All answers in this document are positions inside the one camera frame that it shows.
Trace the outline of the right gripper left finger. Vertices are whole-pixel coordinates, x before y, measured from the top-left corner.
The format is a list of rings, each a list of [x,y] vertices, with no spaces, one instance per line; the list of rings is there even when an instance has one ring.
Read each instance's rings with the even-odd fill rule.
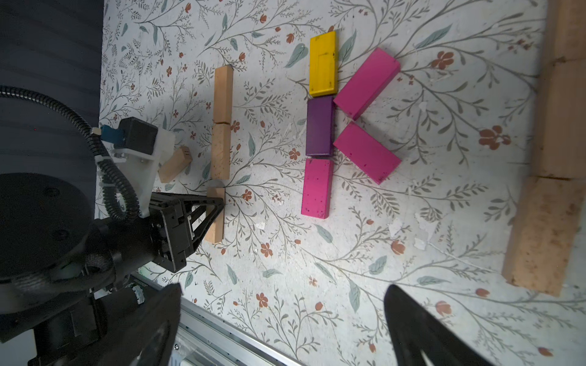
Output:
[[[125,288],[96,301],[98,341],[71,365],[168,365],[181,314],[182,288],[168,285],[142,304]]]

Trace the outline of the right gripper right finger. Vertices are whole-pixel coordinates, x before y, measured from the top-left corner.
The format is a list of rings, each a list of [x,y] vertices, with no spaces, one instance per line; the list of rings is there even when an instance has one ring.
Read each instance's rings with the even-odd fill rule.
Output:
[[[384,298],[397,364],[490,365],[397,285]]]

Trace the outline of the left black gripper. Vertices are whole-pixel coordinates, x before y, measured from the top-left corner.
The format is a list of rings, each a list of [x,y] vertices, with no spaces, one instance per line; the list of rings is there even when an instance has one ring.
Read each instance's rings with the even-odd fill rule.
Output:
[[[149,216],[124,225],[111,219],[91,226],[91,252],[105,254],[115,274],[130,274],[149,262],[177,273],[224,213],[223,198],[156,193]]]

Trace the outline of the magenta block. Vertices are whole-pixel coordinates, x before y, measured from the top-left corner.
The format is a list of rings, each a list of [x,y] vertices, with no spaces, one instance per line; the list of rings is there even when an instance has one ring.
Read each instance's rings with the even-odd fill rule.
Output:
[[[401,64],[376,48],[334,99],[351,120],[357,120],[401,71]]]
[[[401,160],[355,122],[350,122],[334,146],[377,185],[383,183]]]
[[[329,217],[333,170],[334,162],[331,160],[306,160],[302,215],[318,219]]]

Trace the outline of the yellow block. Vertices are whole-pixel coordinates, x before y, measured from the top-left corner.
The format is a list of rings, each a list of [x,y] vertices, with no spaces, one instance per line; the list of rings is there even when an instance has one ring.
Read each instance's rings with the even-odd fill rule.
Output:
[[[335,30],[311,38],[309,56],[310,96],[316,98],[337,94],[337,34]]]

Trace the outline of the natural wood block long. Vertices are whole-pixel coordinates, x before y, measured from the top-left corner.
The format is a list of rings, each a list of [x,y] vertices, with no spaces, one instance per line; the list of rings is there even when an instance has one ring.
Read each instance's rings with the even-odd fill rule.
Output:
[[[585,1],[548,1],[544,57],[549,61],[585,59]]]

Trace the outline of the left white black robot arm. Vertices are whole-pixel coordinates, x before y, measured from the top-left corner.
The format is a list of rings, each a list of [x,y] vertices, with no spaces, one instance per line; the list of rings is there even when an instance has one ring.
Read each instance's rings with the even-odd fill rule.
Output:
[[[92,127],[72,108],[4,85],[1,95],[43,105],[87,142],[108,216],[50,175],[1,176],[1,341],[34,334],[33,365],[167,365],[181,314],[173,284],[140,300],[127,285],[153,262],[168,271],[188,257],[224,211],[222,198],[153,190],[160,163],[188,155],[168,131],[135,117]]]

